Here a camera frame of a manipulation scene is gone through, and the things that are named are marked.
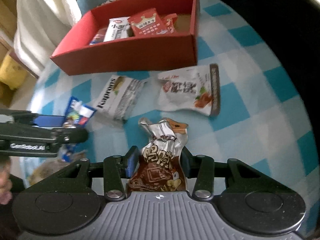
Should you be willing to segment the person hand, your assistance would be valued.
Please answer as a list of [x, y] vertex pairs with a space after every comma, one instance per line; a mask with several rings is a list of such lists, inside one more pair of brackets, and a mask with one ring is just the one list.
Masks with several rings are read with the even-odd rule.
[[1, 155], [0, 170], [0, 203], [7, 205], [12, 199], [12, 182], [10, 180], [11, 159], [9, 156]]

